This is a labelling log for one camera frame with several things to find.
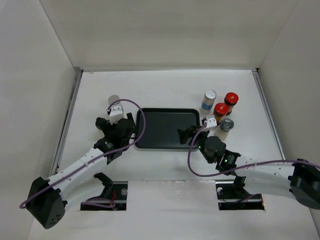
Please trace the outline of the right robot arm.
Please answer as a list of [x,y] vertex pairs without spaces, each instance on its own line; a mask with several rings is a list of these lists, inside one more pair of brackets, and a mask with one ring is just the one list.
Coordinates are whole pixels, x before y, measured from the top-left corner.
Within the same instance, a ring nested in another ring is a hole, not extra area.
[[204,126],[179,129],[181,144],[190,140],[217,173],[212,177],[234,176],[232,192],[238,198],[247,194],[267,194],[296,200],[310,209],[320,208],[320,166],[305,159],[258,161],[230,151],[217,136],[209,136]]

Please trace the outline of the red cap jar front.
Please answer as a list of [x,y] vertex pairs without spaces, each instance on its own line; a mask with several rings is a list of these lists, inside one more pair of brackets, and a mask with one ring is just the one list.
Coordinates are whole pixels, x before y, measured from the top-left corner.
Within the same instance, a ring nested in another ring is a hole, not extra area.
[[215,105],[213,109],[213,115],[218,125],[220,124],[221,120],[227,115],[228,110],[229,107],[223,102],[217,103]]

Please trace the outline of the silver cap blue label shaker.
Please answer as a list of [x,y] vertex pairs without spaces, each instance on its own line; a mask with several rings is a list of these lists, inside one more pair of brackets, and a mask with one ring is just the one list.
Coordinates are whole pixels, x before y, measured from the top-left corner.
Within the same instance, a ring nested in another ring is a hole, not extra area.
[[202,100],[202,103],[200,106],[200,110],[203,113],[210,112],[213,105],[214,105],[216,97],[217,97],[217,93],[214,90],[212,90],[212,89],[207,90],[204,93],[203,100]]

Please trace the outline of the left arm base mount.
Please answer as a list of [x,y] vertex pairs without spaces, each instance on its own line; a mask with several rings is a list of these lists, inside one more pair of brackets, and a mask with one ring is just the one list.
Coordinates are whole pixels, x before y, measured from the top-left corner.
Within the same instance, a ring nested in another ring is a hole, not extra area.
[[99,195],[94,195],[81,203],[81,211],[126,211],[128,186],[127,181],[113,181],[104,173],[95,174],[99,187],[103,186]]

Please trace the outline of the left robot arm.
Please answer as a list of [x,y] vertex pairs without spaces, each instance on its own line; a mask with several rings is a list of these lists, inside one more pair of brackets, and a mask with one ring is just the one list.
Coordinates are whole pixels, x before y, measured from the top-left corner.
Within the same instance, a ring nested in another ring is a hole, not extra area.
[[136,128],[131,113],[116,123],[98,117],[95,126],[104,137],[99,139],[81,159],[51,178],[38,177],[33,181],[28,197],[34,197],[25,204],[26,209],[45,228],[52,228],[64,215],[67,194],[75,187],[100,175],[104,167],[118,158],[127,147]]

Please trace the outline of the clear cap white spice bottle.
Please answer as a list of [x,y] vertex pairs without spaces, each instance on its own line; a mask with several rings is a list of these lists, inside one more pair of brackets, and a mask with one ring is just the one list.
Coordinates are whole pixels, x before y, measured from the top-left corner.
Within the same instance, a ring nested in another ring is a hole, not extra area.
[[230,118],[224,118],[217,130],[215,131],[215,136],[218,137],[221,141],[225,141],[229,132],[234,128],[235,123]]

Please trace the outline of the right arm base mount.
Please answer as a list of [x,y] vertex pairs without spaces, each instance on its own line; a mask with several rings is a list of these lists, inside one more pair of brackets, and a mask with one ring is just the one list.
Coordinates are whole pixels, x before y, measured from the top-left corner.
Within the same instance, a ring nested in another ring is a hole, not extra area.
[[243,189],[245,177],[215,182],[218,208],[221,211],[265,210],[261,194],[249,194]]

